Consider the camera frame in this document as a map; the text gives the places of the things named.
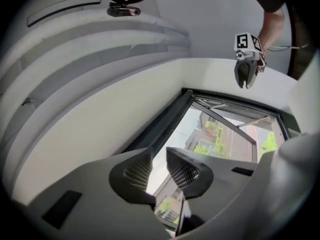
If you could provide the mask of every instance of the window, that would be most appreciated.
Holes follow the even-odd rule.
[[[178,212],[175,212],[173,210],[171,210],[166,216],[165,216],[165,220],[170,221],[170,222],[174,222],[177,217],[179,216]]]
[[[178,199],[178,196],[180,195],[181,193],[181,189],[177,188],[176,191],[174,191],[174,193],[172,194],[172,197],[174,199]]]
[[[290,130],[293,128],[297,129],[290,123]],[[288,139],[286,131],[276,112],[211,95],[203,98],[197,90],[186,90],[125,151],[144,147],[155,150],[146,192],[156,197],[154,214],[173,232],[179,223],[183,192],[168,172],[167,147],[258,163],[263,154],[277,150]]]

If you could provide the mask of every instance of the white wall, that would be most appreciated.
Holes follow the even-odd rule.
[[[114,154],[179,93],[179,63],[145,70],[76,105],[36,144],[16,179],[13,198],[28,204],[78,166]]]
[[[174,60],[83,97],[81,103],[74,104],[65,115],[53,121],[25,154],[13,198],[28,204],[76,167],[118,152],[182,87],[240,95],[277,109],[286,107],[286,97],[295,80],[266,68],[263,75],[258,76],[260,80],[255,88],[240,90],[234,80],[235,63],[229,59]]]
[[[11,135],[8,133],[16,133],[16,136],[13,136],[13,141],[6,143],[0,160],[1,163],[5,161],[2,180],[7,191],[12,191],[12,183],[28,149],[35,145],[34,142],[45,134],[46,130],[57,121],[57,118],[62,117],[68,108],[74,107],[78,100],[106,86],[107,83],[121,79],[123,75],[187,55],[187,52],[157,52],[107,63],[64,83],[65,85],[46,97],[46,100],[36,107],[34,113],[30,114],[30,112],[26,113],[26,109],[18,109],[18,115],[16,116],[16,113],[10,122],[14,125],[9,125],[6,135],[10,138]]]
[[[235,59],[235,34],[258,36],[263,9],[256,0],[156,0],[160,16],[186,28],[194,58]],[[291,25],[286,6],[283,35],[274,45],[291,45]],[[287,74],[291,51],[268,52],[268,67]]]

